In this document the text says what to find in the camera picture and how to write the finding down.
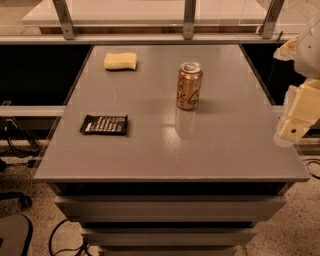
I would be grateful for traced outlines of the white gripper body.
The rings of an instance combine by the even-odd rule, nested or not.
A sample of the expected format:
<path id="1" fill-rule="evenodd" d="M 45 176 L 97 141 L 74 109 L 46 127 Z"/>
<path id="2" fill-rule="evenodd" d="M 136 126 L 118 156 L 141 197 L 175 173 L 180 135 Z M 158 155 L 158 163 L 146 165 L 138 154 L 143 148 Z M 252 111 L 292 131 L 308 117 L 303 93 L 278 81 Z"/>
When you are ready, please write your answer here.
<path id="1" fill-rule="evenodd" d="M 295 71 L 306 78 L 320 79 L 320 16 L 314 16 L 300 33 L 294 60 Z"/>

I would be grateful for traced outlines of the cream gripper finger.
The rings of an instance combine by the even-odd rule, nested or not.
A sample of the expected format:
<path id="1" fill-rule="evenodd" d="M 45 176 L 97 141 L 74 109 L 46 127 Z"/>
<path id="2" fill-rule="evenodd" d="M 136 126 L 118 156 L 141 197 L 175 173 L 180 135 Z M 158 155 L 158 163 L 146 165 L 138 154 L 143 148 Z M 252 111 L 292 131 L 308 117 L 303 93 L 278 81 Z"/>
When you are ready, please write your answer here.
<path id="1" fill-rule="evenodd" d="M 284 43 L 281 47 L 277 48 L 273 54 L 273 57 L 281 61 L 290 61 L 295 58 L 296 45 L 298 41 L 298 35 L 295 35 Z"/>
<path id="2" fill-rule="evenodd" d="M 290 85 L 273 137 L 274 143 L 280 147 L 297 143 L 319 119 L 320 80 L 307 79 L 299 87 Z"/>

